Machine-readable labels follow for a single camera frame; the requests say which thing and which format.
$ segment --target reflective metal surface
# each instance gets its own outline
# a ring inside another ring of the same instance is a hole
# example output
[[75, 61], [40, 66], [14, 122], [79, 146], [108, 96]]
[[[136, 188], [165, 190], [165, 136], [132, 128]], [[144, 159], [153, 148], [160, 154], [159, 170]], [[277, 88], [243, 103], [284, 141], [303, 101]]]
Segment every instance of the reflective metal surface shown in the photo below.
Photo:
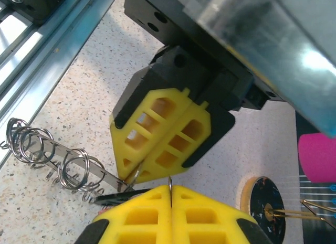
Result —
[[336, 67], [280, 0], [196, 1], [203, 10], [188, 3], [185, 10], [200, 26], [319, 130], [336, 135]]
[[[10, 119], [6, 131], [6, 144], [1, 143], [1, 148], [10, 149], [14, 156], [26, 164], [49, 166], [51, 171], [46, 180], [56, 172], [57, 181], [69, 190], [78, 190], [80, 192], [92, 192], [105, 181], [115, 189], [121, 187], [122, 190], [133, 190], [128, 184], [113, 176], [104, 169], [104, 166], [98, 159], [89, 156], [83, 149], [69, 149], [53, 140], [51, 133], [45, 129], [31, 128], [21, 119]], [[54, 163], [55, 158], [59, 157], [60, 162]], [[83, 168], [82, 178], [78, 175], [70, 176], [68, 174], [69, 164], [76, 164]], [[89, 182], [89, 174], [94, 174], [99, 178], [97, 182]]]
[[279, 209], [265, 209], [265, 214], [270, 217], [280, 217], [280, 218], [297, 218], [297, 219], [308, 219], [308, 220], [320, 220], [327, 223], [330, 227], [336, 230], [336, 226], [329, 220], [324, 217], [317, 216], [317, 213], [312, 209], [319, 208], [325, 210], [327, 212], [336, 213], [336, 210], [329, 207], [320, 206], [319, 204], [315, 204], [313, 202], [302, 199], [301, 204], [308, 209], [309, 211], [294, 211], [294, 210], [279, 210]]
[[[0, 141], [11, 117], [34, 118], [113, 1], [65, 0], [16, 42], [0, 64]], [[0, 161], [6, 156], [0, 151]]]
[[32, 29], [32, 23], [14, 12], [0, 23], [0, 63]]
[[168, 177], [168, 186], [169, 186], [169, 194], [170, 194], [170, 207], [173, 207], [173, 181], [170, 176]]
[[10, 10], [8, 9], [8, 7], [4, 4], [4, 3], [2, 3], [2, 2], [0, 2], [0, 19], [3, 21], [4, 19], [4, 17], [6, 16], [6, 14], [9, 12]]

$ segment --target yellow foam gripper pad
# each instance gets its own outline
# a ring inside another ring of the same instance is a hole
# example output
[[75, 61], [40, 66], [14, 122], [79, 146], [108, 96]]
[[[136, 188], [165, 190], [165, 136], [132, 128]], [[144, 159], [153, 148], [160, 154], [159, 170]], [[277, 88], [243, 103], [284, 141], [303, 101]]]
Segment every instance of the yellow foam gripper pad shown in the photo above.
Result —
[[190, 189], [152, 189], [94, 219], [109, 220], [99, 244], [248, 244], [237, 219], [248, 214]]
[[181, 165], [211, 134], [207, 103], [193, 103], [189, 90], [150, 91], [122, 129], [110, 118], [119, 178], [132, 181], [143, 161], [137, 183], [186, 171]]

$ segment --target pink cylinder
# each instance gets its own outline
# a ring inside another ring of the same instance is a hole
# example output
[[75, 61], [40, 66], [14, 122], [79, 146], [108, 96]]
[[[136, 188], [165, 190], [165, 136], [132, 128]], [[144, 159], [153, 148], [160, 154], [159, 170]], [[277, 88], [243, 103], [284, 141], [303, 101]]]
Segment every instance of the pink cylinder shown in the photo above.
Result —
[[298, 152], [302, 169], [312, 183], [336, 182], [336, 139], [322, 133], [302, 135]]

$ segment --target speckled countertop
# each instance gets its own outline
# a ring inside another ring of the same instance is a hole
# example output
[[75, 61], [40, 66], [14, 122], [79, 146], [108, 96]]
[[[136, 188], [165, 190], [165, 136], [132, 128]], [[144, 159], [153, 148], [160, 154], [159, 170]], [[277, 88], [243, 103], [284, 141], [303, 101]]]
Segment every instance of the speckled countertop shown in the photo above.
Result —
[[[114, 174], [109, 115], [133, 73], [161, 47], [124, 15], [123, 2], [115, 1], [33, 122], [62, 144], [83, 147]], [[245, 182], [268, 176], [285, 209], [299, 210], [294, 109], [270, 102], [262, 111], [234, 114], [236, 126], [173, 182], [239, 207]], [[100, 210], [47, 182], [47, 173], [13, 157], [0, 170], [0, 243], [73, 243]], [[159, 184], [166, 179], [143, 186]], [[303, 243], [300, 220], [287, 220], [286, 231], [284, 243]]]

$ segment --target metal wire loop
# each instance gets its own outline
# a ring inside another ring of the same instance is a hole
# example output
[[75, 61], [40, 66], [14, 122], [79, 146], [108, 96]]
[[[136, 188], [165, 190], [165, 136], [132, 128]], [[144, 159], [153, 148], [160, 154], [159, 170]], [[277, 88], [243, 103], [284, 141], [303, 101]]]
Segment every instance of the metal wire loop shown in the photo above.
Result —
[[[33, 128], [24, 120], [11, 118], [7, 124], [6, 141], [0, 143], [0, 148], [3, 150], [10, 150], [19, 161], [31, 164], [30, 168], [32, 169], [39, 169], [49, 165], [52, 169], [46, 176], [46, 180], [49, 180], [56, 172], [57, 177], [52, 183], [61, 183], [63, 188], [71, 190], [71, 193], [73, 194], [78, 191], [84, 192], [82, 198], [83, 201], [91, 202], [97, 194], [102, 194], [104, 192], [103, 188], [98, 191], [94, 190], [99, 187], [105, 177], [105, 173], [97, 182], [89, 182], [87, 184], [90, 174], [90, 163], [95, 163], [104, 169], [104, 166], [100, 161], [89, 156], [85, 150], [75, 148], [72, 151], [76, 152], [78, 156], [69, 158], [70, 152], [68, 152], [63, 160], [60, 162], [53, 162], [54, 165], [51, 166], [49, 162], [52, 162], [55, 157], [56, 146], [52, 143], [52, 148], [49, 146], [49, 150], [46, 152], [44, 143], [46, 141], [48, 141], [49, 144], [54, 141], [53, 135], [48, 130]], [[39, 143], [37, 146], [39, 150], [31, 152], [31, 146], [34, 144], [34, 148], [36, 149], [36, 143]], [[80, 180], [78, 180], [78, 173], [72, 176], [68, 174], [70, 164], [78, 159], [85, 162], [83, 176]]]

